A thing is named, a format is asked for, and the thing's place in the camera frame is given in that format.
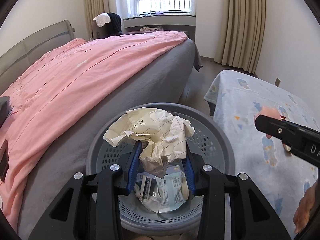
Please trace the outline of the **person's right hand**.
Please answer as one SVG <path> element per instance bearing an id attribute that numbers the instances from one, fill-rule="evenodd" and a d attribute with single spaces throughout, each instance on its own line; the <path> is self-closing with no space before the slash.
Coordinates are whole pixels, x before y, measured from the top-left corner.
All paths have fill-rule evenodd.
<path id="1" fill-rule="evenodd" d="M 303 198 L 299 202 L 299 206 L 293 217 L 293 223 L 296 226 L 294 231 L 295 234 L 300 233 L 305 228 L 310 219 L 310 211 L 313 208 L 316 201 L 317 183 L 318 181 L 316 181 L 312 185 L 312 187 L 306 190 Z"/>

